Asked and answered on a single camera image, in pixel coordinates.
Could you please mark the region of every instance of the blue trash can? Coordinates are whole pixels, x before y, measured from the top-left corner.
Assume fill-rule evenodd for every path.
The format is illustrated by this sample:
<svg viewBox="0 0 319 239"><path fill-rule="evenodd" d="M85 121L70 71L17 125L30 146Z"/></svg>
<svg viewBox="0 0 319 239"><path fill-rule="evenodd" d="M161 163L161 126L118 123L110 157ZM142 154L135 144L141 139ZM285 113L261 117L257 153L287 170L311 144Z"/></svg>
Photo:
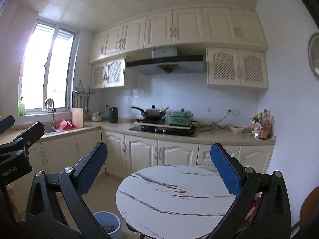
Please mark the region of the blue trash can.
<svg viewBox="0 0 319 239"><path fill-rule="evenodd" d="M117 217L117 215L107 211L100 211L100 212L94 213L93 216L101 225L101 227L106 227L106 226L116 227L115 231L108 233L109 236L112 237L112 239L123 238L123 234L121 230L121 221Z"/></svg>

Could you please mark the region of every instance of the blue gripper pad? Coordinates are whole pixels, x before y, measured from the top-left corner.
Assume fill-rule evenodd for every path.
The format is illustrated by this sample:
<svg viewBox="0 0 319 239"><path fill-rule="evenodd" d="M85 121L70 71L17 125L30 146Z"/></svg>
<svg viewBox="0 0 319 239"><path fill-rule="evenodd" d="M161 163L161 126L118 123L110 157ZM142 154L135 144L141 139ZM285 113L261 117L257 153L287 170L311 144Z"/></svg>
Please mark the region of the blue gripper pad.
<svg viewBox="0 0 319 239"><path fill-rule="evenodd" d="M242 189L240 176L219 146L217 144L212 145L211 160L218 170L229 193L236 195L238 198Z"/></svg>
<svg viewBox="0 0 319 239"><path fill-rule="evenodd" d="M73 183L79 197L89 192L106 158L107 146L98 142L91 152L75 165Z"/></svg>

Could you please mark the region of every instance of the trash can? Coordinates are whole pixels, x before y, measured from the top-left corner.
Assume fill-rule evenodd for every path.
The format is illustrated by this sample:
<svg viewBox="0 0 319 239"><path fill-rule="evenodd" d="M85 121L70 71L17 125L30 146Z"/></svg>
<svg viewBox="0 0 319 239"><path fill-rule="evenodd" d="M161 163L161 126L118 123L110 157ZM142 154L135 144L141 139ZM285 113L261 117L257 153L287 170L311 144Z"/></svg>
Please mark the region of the trash can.
<svg viewBox="0 0 319 239"><path fill-rule="evenodd" d="M108 232L112 239L122 239L123 234L121 230L121 221L117 215L107 212L100 211L93 214L98 223Z"/></svg>

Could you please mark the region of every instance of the marble table top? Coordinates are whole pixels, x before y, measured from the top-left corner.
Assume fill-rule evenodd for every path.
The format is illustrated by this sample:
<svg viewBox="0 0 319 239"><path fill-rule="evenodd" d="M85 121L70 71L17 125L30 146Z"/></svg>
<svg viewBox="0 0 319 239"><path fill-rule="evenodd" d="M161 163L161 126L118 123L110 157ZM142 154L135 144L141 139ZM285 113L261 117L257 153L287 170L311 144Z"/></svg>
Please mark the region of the marble table top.
<svg viewBox="0 0 319 239"><path fill-rule="evenodd" d="M128 176L116 193L125 221L156 239L208 235L234 200L218 174L186 165L140 170Z"/></svg>

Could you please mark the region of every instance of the beige countertop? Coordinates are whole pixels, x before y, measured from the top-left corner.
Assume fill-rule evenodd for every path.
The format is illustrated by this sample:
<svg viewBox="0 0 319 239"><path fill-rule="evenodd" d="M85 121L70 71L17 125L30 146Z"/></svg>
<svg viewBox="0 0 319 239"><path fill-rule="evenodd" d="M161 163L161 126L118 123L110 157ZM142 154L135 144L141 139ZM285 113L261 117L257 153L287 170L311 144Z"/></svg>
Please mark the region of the beige countertop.
<svg viewBox="0 0 319 239"><path fill-rule="evenodd" d="M152 134L140 131L131 131L129 128L136 126L133 123L127 123L120 121L117 124L112 124L107 121L84 122L83 128L76 128L66 131L61 131L58 133L47 134L39 139L39 142L44 142L52 139L58 139L70 135L81 134L87 131L93 130L107 130L118 132L126 135L139 136L144 138L159 139L172 142L182 142L182 143L194 143L194 144L208 144L212 145L214 143L221 143L224 146L261 146L261 145L274 145L276 137L273 136L271 139L267 140L257 140L249 136L249 134L235 134L230 129L226 128L224 130L214 128L213 131L197 132L196 137L181 137L181 136L171 136L171 135L161 135ZM12 140L22 133L24 129L8 130L0 136L0 145L5 143L10 143Z"/></svg>

